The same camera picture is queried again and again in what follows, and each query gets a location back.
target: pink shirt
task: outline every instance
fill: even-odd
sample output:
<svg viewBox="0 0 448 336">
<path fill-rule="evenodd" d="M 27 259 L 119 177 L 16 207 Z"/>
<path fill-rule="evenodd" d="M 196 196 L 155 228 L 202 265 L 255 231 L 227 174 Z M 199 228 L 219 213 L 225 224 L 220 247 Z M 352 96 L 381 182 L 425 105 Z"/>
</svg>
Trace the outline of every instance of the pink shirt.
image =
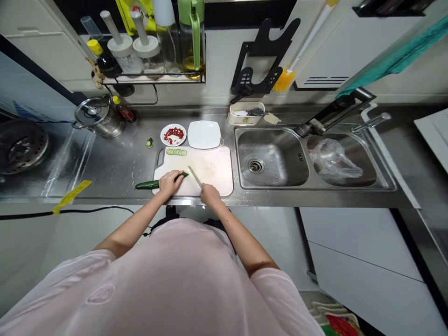
<svg viewBox="0 0 448 336">
<path fill-rule="evenodd" d="M 56 267 L 0 320 L 1 335 L 324 335 L 286 273 L 250 279 L 219 229 L 175 219 L 119 259 Z"/>
</svg>

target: person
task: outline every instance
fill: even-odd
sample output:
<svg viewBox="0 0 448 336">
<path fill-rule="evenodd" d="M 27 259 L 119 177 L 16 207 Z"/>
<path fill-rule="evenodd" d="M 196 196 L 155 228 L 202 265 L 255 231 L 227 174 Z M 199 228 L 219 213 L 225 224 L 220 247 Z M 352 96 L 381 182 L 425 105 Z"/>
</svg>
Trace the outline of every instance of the person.
<svg viewBox="0 0 448 336">
<path fill-rule="evenodd" d="M 135 245 L 180 173 L 164 175 L 160 191 L 93 251 L 50 272 L 3 316 L 0 335 L 324 335 L 292 280 L 210 184 L 201 199 L 225 232 L 177 218 Z"/>
</svg>

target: white cutting board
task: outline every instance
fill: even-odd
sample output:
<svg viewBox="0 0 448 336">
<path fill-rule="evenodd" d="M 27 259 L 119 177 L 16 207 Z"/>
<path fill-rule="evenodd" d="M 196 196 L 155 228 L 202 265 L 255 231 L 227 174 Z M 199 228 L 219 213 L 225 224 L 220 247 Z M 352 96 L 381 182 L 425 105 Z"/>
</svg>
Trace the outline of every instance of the white cutting board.
<svg viewBox="0 0 448 336">
<path fill-rule="evenodd" d="M 185 149 L 186 156 L 168 155 L 167 148 Z M 233 174 L 230 148 L 219 146 L 213 149 L 195 149 L 188 146 L 167 147 L 164 149 L 163 164 L 154 171 L 154 179 L 159 180 L 171 170 L 185 170 L 190 174 L 188 166 L 196 173 L 201 183 L 213 184 L 221 197 L 233 191 Z M 201 188 L 192 175 L 183 179 L 175 196 L 200 196 Z"/>
</svg>

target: towel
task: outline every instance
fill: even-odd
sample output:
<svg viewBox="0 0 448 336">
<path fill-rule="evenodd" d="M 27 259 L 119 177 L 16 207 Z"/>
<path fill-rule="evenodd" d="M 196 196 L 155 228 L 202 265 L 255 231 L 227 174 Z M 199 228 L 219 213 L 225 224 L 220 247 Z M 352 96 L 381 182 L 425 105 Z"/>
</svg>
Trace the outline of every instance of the towel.
<svg viewBox="0 0 448 336">
<path fill-rule="evenodd" d="M 339 98 L 342 95 L 350 94 L 357 87 L 373 83 L 389 74 L 402 72 L 423 52 L 440 41 L 446 34 L 448 34 L 448 15 L 415 40 L 410 41 L 395 53 L 378 63 L 375 67 L 368 70 L 355 82 L 345 88 L 345 90 L 337 97 Z"/>
</svg>

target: sink drain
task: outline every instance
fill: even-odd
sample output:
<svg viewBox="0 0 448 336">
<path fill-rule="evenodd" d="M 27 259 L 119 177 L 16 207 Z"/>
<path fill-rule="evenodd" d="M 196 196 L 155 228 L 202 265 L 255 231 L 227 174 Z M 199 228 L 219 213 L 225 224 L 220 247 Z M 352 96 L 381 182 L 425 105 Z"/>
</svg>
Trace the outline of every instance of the sink drain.
<svg viewBox="0 0 448 336">
<path fill-rule="evenodd" d="M 252 159 L 249 161 L 249 170 L 254 174 L 261 174 L 265 170 L 265 165 L 262 160 Z"/>
</svg>

